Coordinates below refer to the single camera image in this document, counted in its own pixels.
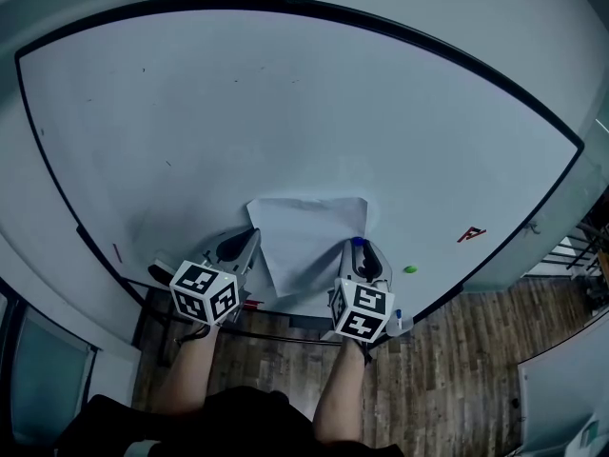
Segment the frosted glass partition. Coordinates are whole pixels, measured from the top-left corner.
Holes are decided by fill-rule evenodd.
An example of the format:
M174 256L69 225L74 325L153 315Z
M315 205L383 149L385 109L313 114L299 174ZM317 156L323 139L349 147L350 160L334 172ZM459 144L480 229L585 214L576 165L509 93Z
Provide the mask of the frosted glass partition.
M518 372L521 457L609 457L609 314Z

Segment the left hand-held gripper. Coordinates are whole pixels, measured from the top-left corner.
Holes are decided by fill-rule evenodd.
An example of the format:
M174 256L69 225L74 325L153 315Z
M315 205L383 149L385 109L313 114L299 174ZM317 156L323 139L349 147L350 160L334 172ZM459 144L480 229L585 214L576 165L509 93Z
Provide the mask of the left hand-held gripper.
M235 321L248 296L246 277L260 243L258 228L233 228L208 240L202 260L185 260L170 281L177 312L209 326Z

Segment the person's black clothing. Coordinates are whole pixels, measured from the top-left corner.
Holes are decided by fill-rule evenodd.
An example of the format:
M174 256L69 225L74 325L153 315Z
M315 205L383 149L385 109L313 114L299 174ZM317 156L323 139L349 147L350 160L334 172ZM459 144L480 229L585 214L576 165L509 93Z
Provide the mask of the person's black clothing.
M253 387L221 391L181 416L96 395L53 447L56 457L404 457L396 445L322 443L286 398Z

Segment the white paper sheet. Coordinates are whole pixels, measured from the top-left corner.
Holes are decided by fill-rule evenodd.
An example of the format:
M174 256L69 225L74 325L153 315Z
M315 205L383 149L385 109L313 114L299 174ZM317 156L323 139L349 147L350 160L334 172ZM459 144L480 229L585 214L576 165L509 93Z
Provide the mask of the white paper sheet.
M361 197L262 198L246 208L252 226L261 232L276 295L287 297L334 285L344 242L365 234L368 205Z

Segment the black-framed whiteboard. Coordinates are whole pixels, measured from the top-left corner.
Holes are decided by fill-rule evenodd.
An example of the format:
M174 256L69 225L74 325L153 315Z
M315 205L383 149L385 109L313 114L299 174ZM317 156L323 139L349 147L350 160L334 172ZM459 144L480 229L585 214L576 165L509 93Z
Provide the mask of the black-framed whiteboard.
M14 62L52 181L132 298L154 285L149 265L201 261L211 238L255 228L255 199L361 197L393 311L417 322L507 246L584 148L473 56L313 0L149 0L53 30ZM470 227L486 233L458 243ZM329 289L279 297L257 255L246 287L263 310L330 320Z

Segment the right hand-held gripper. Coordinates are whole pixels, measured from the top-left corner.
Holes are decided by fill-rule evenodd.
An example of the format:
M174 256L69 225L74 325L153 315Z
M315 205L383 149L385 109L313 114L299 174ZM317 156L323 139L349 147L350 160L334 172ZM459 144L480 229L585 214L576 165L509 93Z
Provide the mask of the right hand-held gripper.
M377 340L393 312L392 269L371 241L355 247L344 241L339 278L327 292L332 330L360 343Z

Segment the person's left forearm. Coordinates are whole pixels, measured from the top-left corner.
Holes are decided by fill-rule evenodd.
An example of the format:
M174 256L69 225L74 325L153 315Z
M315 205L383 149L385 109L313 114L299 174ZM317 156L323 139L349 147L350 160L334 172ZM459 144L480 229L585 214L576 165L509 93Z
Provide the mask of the person's left forearm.
M156 396L156 412L186 413L204 405L218 333L217 325L209 326L205 337L197 335L182 343Z

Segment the white marker with blue cap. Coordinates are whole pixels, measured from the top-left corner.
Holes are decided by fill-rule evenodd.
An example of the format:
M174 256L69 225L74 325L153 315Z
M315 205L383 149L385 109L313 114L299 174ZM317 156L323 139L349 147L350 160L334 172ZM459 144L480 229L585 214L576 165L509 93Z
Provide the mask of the white marker with blue cap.
M396 308L385 326L386 334L391 338L404 335L414 327L413 317L400 308Z

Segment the black metal railing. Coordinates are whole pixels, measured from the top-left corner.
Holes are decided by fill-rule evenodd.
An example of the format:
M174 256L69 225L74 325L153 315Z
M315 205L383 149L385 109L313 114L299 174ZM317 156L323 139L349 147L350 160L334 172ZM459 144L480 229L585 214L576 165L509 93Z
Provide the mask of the black metal railing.
M609 223L596 226L584 219L540 261L552 276L596 278L602 276L599 254L609 253Z

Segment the person's right forearm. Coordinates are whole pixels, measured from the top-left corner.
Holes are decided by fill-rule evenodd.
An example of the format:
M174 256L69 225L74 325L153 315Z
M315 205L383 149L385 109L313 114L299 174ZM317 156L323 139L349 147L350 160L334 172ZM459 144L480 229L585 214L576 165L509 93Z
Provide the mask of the person's right forearm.
M343 339L313 417L318 441L333 444L361 440L364 369L360 345Z

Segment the frosted glass door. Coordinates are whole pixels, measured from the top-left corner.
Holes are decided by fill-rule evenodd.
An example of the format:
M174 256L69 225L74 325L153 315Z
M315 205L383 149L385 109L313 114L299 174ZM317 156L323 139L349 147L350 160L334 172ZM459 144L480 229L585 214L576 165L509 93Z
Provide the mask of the frosted glass door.
M594 206L609 187L609 129L595 120L583 137L584 151L550 199L536 214L541 235L523 230L492 261L464 284L466 292L499 291L520 278L552 276L540 261Z

